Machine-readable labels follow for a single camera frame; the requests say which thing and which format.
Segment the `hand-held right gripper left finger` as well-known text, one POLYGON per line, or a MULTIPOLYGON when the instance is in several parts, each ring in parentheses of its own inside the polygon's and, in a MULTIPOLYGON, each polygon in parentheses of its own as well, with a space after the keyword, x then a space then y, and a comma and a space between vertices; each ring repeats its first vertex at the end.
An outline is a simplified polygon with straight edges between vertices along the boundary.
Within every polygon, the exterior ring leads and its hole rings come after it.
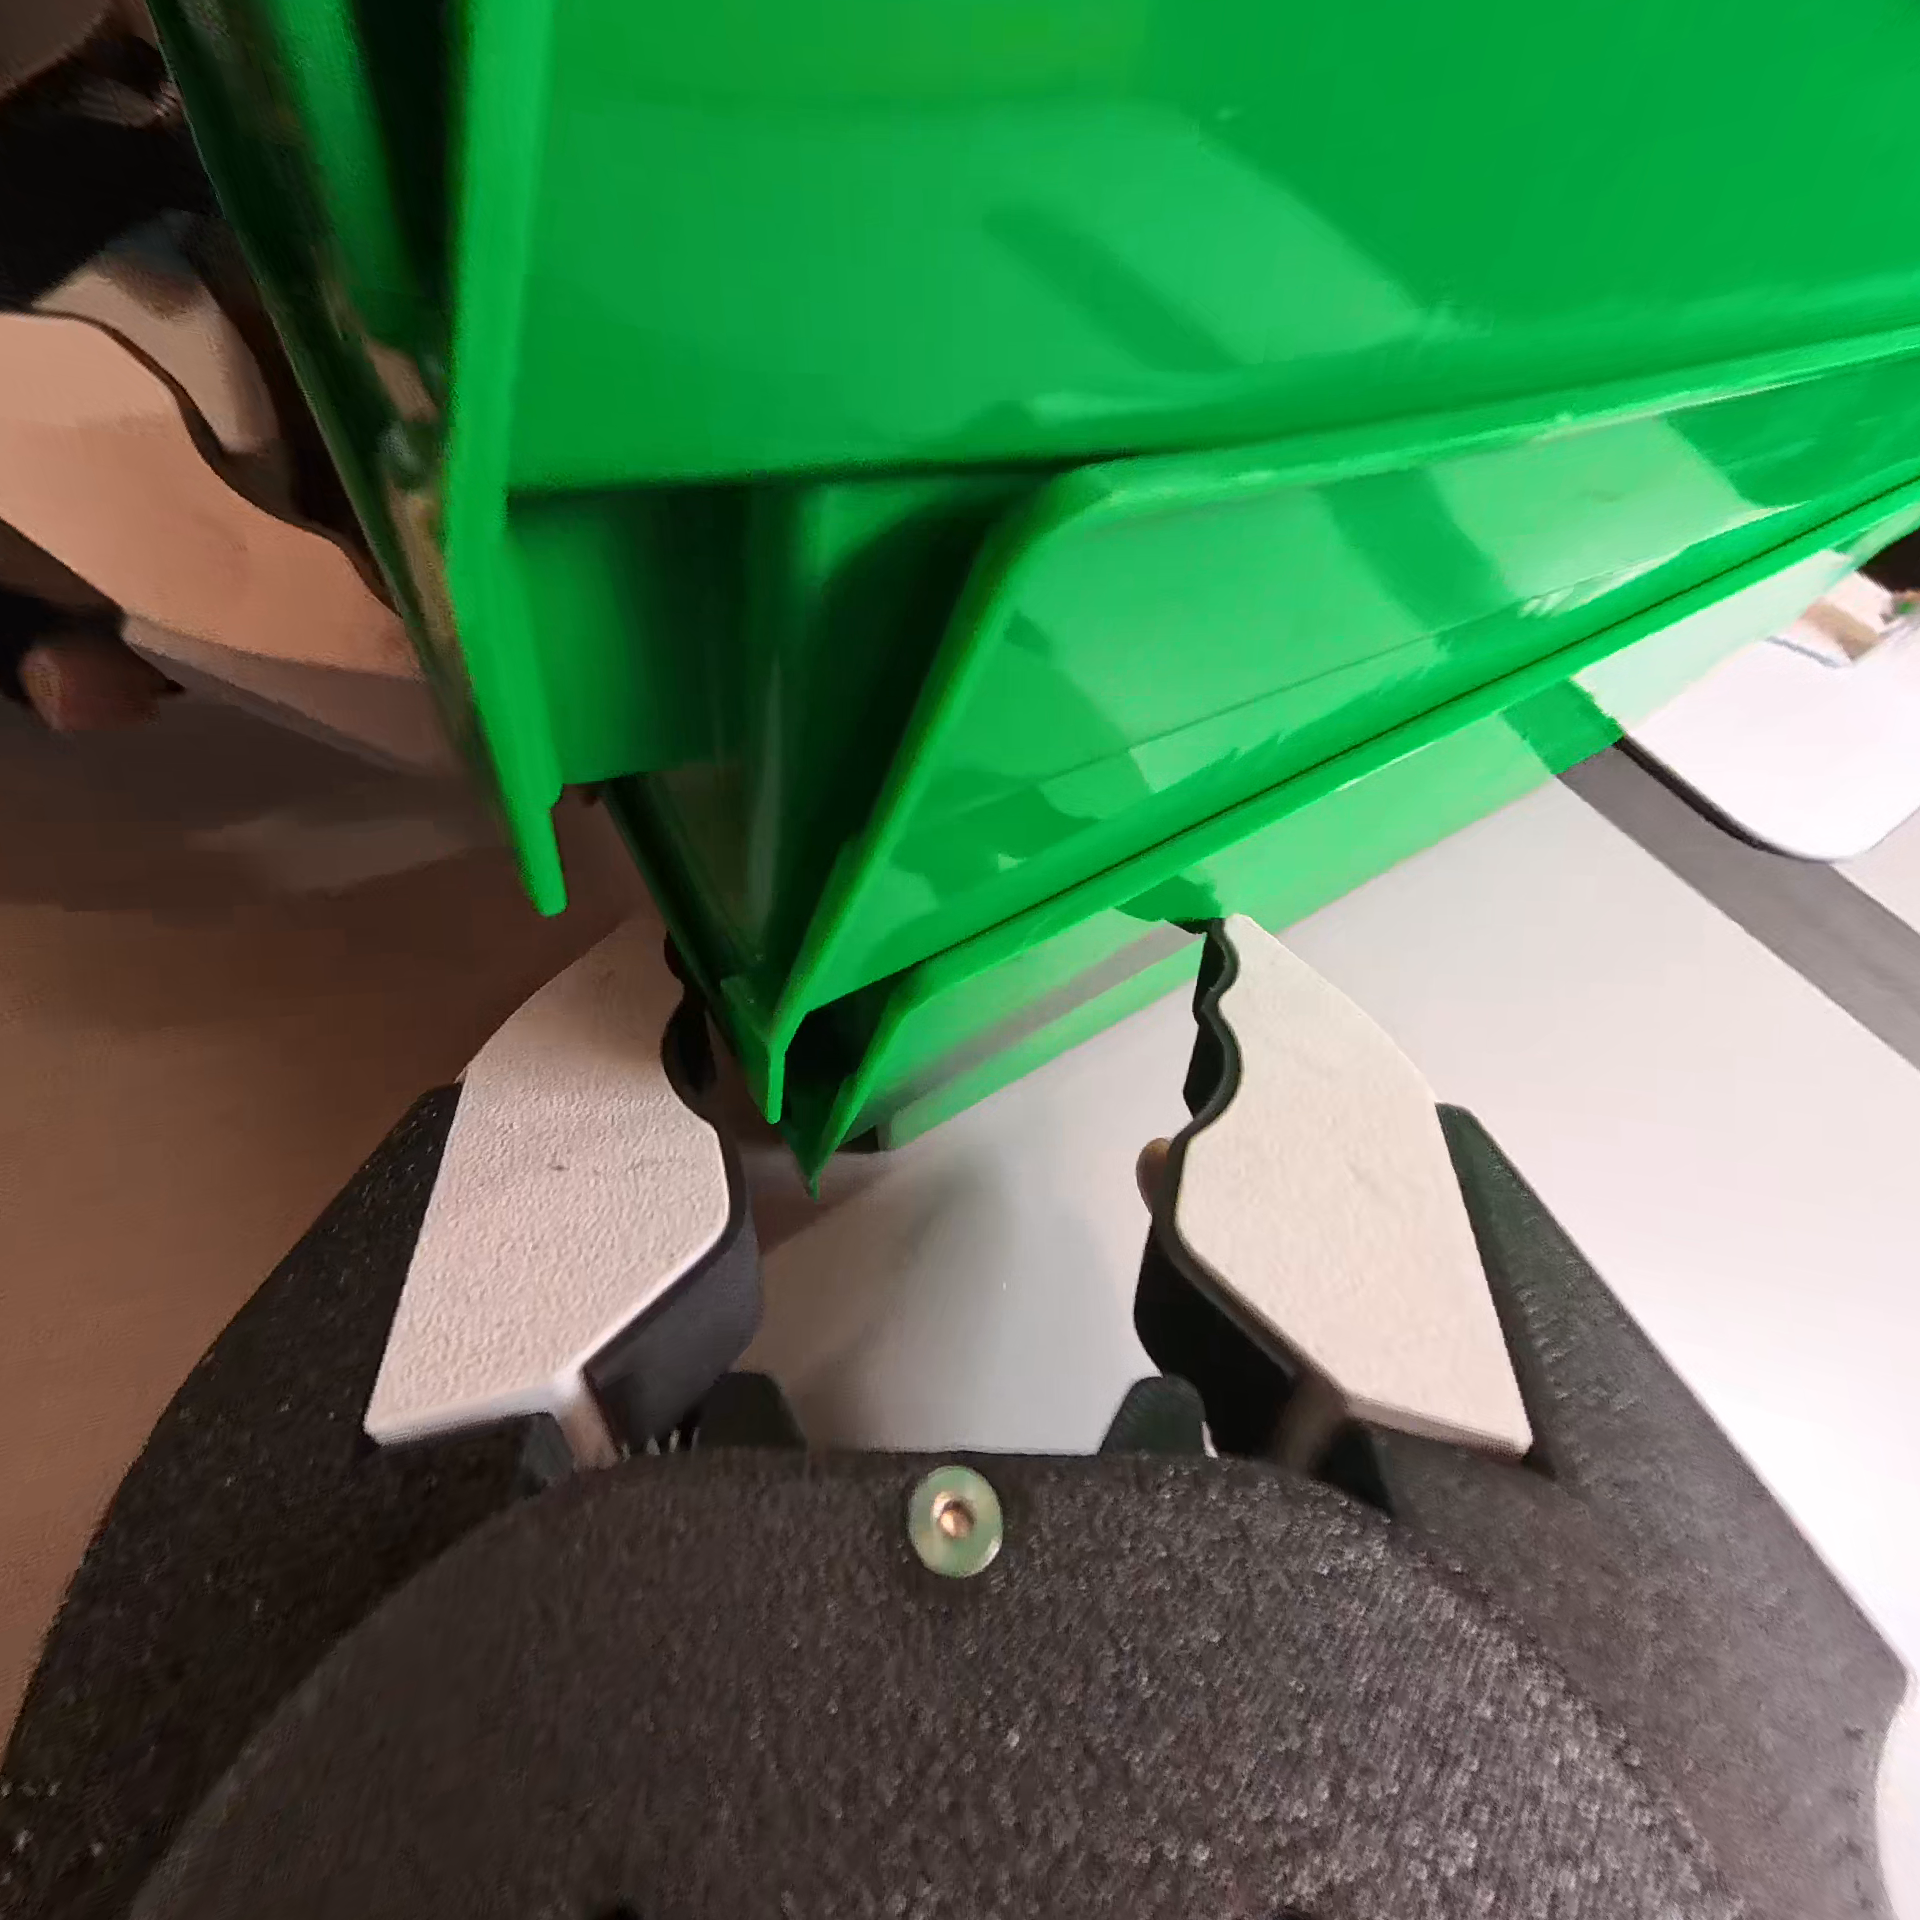
POLYGON ((700 995, 629 916, 462 1071, 363 1410, 393 1448, 547 1419, 580 1465, 663 1448, 755 1338, 740 1150, 700 995))

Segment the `grey desk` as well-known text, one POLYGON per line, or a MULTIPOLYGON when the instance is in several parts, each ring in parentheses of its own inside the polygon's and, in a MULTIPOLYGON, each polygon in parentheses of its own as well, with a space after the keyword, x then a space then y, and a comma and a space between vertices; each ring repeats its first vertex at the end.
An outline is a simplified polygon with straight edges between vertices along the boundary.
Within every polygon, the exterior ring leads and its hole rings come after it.
MULTIPOLYGON (((1916 1039, 1643 845, 1606 754, 1286 932, 1499 1141, 1916 1664, 1916 1039)), ((420 1092, 637 906, 527 912, 462 795, 246 711, 4 711, 4 1720, 202 1351, 420 1092)), ((746 1363, 828 1445, 1075 1452, 1144 1370, 1185 988, 817 1198, 742 1139, 746 1363)))

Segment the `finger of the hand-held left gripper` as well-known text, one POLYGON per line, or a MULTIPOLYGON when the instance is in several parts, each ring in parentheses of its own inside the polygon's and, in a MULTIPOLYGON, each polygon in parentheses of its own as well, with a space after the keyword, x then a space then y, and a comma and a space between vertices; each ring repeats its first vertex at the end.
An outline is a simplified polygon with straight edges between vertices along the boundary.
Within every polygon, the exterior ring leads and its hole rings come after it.
POLYGON ((252 347, 167 221, 110 240, 42 292, 36 309, 104 326, 183 394, 227 454, 252 458, 282 441, 252 347))
POLYGON ((179 388, 86 317, 4 313, 2 517, 112 602, 142 658, 331 746, 447 778, 399 613, 329 531, 233 488, 179 388))

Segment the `green plastic storage bin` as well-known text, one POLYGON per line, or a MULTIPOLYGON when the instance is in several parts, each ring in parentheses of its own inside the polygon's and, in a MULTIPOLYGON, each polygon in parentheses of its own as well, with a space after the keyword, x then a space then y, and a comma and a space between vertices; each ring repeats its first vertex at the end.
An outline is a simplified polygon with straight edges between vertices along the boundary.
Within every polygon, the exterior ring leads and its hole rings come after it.
POLYGON ((1916 429, 1916 347, 1749 368, 1712 394, 1535 399, 1161 454, 659 482, 515 499, 564 782, 607 782, 755 1076, 831 868, 857 838, 961 592, 1042 492, 1097 468, 1355 469, 1703 425, 1736 452, 1916 429))
POLYGON ((1594 756, 1792 626, 1916 517, 1909 478, 912 964, 884 984, 847 1071, 788 1088, 780 1132, 804 1177, 857 1138, 914 1139, 1164 995, 1196 960, 1193 925, 1283 925, 1594 756))
POLYGON ((151 4, 543 916, 669 762, 538 517, 1916 356, 1916 4, 151 4))
POLYGON ((1656 419, 1355 469, 1084 469, 974 571, 773 1001, 829 1088, 885 982, 1308 762, 1916 479, 1916 429, 1736 450, 1656 419))

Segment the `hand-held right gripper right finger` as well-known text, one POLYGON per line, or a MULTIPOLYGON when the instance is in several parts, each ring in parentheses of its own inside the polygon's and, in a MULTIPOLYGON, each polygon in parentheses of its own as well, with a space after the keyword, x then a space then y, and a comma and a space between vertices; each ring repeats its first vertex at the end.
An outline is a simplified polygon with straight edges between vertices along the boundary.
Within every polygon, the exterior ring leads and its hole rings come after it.
POLYGON ((1314 1469, 1353 1427, 1517 1462, 1507 1338, 1437 1101, 1246 916, 1207 924, 1185 1123, 1144 1150, 1134 1323, 1217 1449, 1314 1469))

